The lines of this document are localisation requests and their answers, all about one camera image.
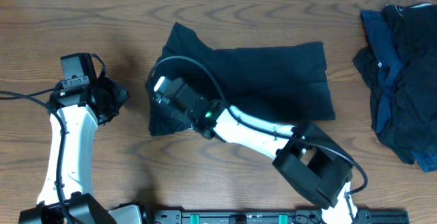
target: green connector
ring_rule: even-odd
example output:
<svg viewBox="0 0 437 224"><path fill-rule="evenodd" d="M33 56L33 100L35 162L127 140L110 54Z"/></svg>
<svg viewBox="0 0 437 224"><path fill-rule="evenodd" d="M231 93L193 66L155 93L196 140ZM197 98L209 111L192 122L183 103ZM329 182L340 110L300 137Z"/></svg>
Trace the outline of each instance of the green connector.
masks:
<svg viewBox="0 0 437 224"><path fill-rule="evenodd" d="M279 224L288 224L288 215L280 214L279 215Z"/></svg>
<svg viewBox="0 0 437 224"><path fill-rule="evenodd" d="M199 224L199 215L198 214L190 215L190 224Z"/></svg>

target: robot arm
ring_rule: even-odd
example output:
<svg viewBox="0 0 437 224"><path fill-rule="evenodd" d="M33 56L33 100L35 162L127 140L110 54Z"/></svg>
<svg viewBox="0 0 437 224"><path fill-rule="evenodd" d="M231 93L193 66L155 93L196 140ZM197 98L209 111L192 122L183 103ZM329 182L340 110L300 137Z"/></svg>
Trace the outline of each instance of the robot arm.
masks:
<svg viewBox="0 0 437 224"><path fill-rule="evenodd" d="M105 125L117 116L129 95L123 87L105 76L104 65L100 76L96 76L91 56L103 64L97 55L88 53L61 58L65 79L61 82L62 86L55 88L47 103L61 121L53 114L50 117L53 135L46 180L38 196L37 207L22 211L19 223L63 223L65 210L60 211L59 207L68 209L67 213L74 222L117 223L93 198L91 158L98 125ZM60 122L66 131L61 153ZM56 183L58 155L62 155L61 197ZM141 220L139 209L135 210Z"/></svg>
<svg viewBox="0 0 437 224"><path fill-rule="evenodd" d="M222 100L210 102L182 78L162 76L154 91L154 100L171 109L173 118L191 124L208 139L217 136L266 155L296 191L323 209L326 219L335 216L335 223L352 222L357 209L351 198L345 197L352 179L352 165L345 157L350 156L316 125L281 125L258 119L235 106L227 108ZM310 145L317 151L306 165L300 159Z"/></svg>
<svg viewBox="0 0 437 224"><path fill-rule="evenodd" d="M91 183L91 159L93 152L94 134L97 130L98 120L89 105L77 104L57 110L63 120L67 135L62 163L62 188L64 199L69 199L74 194L93 195ZM51 115L52 143L46 181L42 192L38 196L37 204L44 202L46 205L57 203L56 189L56 163L61 141L60 125Z"/></svg>

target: table surface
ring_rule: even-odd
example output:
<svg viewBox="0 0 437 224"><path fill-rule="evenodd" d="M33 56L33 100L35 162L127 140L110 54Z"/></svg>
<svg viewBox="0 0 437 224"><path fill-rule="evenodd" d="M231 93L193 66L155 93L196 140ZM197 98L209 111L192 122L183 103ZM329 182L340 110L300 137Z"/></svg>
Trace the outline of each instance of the table surface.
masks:
<svg viewBox="0 0 437 224"><path fill-rule="evenodd" d="M352 64L367 45L361 9L421 2L437 0L0 0L0 89L28 94L54 87L63 78L59 57L99 54L107 75L130 92L94 140L92 180L105 208L132 200L187 210L311 206L250 149L193 131L151 137L144 83L176 21L212 48L323 41L337 120L318 124L369 176L355 203L405 208L412 223L435 223L437 174L401 163L380 145L370 128L370 91ZM35 206L50 145L44 109L1 102L0 223L15 223L21 210ZM362 179L354 175L357 187Z"/></svg>

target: black t-shirt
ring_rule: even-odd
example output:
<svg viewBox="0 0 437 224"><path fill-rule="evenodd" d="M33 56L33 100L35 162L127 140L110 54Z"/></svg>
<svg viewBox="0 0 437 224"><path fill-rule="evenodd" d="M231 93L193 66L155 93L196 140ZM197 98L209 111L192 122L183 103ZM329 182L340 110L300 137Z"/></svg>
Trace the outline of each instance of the black t-shirt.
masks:
<svg viewBox="0 0 437 224"><path fill-rule="evenodd" d="M182 55L196 59L216 77L228 101L239 109L270 122L334 120L326 82L326 60L321 42L300 46L213 50L196 33L176 23L163 47L162 56ZM153 97L159 77L183 77L209 100L219 98L206 74L196 65L174 59L157 67L147 80ZM190 128L170 117L169 111L150 100L149 131L168 135Z"/></svg>

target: black cloth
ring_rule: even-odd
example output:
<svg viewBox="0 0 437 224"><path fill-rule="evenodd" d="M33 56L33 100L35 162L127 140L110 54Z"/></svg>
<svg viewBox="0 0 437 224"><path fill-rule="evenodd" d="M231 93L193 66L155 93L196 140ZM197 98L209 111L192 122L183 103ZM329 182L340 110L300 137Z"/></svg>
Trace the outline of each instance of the black cloth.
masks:
<svg viewBox="0 0 437 224"><path fill-rule="evenodd" d="M201 62L217 79L228 101L270 122L334 120L321 42L300 46L213 50L196 33L176 23L161 57L182 55ZM146 83L149 97L160 76L183 77L209 100L219 98L208 76L197 66L174 59L157 67ZM165 107L150 100L149 131L168 135L190 128L169 116Z"/></svg>
<svg viewBox="0 0 437 224"><path fill-rule="evenodd" d="M361 18L370 47L362 52L367 56L357 57L354 64L363 78L367 79L367 86L373 89L371 99L375 102L372 105L375 109L372 110L374 112L372 128L379 133L391 118L391 92L395 79L404 65L399 60L391 39L391 29L381 12L363 10ZM371 72L375 74L366 76L364 68L370 61L372 62Z"/></svg>
<svg viewBox="0 0 437 224"><path fill-rule="evenodd" d="M437 7L388 5L382 15L391 30L392 47L404 68L393 81L390 118L376 134L404 163L413 164L415 156L419 160L421 154L437 152ZM371 48L359 52L354 63L371 88L375 123L386 89L378 80L378 54L372 51L372 41L368 40Z"/></svg>

